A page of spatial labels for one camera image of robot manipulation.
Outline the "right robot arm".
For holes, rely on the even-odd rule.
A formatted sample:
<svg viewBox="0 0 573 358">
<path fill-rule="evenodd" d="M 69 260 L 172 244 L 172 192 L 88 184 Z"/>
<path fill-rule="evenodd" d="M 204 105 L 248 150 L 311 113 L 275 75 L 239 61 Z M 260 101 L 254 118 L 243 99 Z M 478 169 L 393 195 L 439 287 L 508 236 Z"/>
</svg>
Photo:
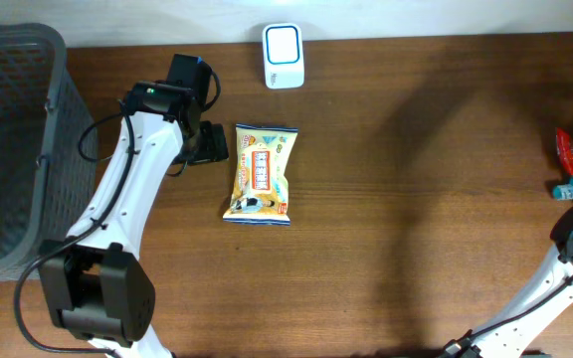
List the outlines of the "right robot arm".
<svg viewBox="0 0 573 358">
<path fill-rule="evenodd" d="M 446 344 L 440 358 L 523 357 L 573 303 L 573 207 L 550 233 L 553 244 L 528 284 L 494 318 Z"/>
</svg>

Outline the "beige wet wipes pack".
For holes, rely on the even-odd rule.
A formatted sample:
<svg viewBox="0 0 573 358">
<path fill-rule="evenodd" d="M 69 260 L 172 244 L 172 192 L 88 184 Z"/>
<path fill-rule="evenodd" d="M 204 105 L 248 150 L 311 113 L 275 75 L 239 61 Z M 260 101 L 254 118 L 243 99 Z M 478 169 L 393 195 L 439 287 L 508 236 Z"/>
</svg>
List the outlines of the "beige wet wipes pack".
<svg viewBox="0 0 573 358">
<path fill-rule="evenodd" d="M 286 170 L 298 129 L 238 123 L 236 134 L 236 173 L 223 220 L 244 225 L 288 226 Z"/>
</svg>

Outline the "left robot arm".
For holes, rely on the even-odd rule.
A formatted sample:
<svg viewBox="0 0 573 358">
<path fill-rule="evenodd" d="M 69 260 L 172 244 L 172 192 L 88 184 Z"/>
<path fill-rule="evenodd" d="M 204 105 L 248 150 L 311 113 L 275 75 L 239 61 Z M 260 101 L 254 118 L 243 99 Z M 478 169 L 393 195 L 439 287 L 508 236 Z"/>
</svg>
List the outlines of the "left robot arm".
<svg viewBox="0 0 573 358">
<path fill-rule="evenodd" d="M 87 354 L 170 357 L 151 320 L 156 293 L 139 262 L 147 217 L 176 166 L 224 161 L 220 124 L 202 120 L 219 79 L 201 58 L 177 54 L 162 81 L 138 82 L 119 103 L 120 135 L 92 200 L 65 239 L 46 241 L 30 268 L 52 323 L 89 343 Z"/>
</svg>

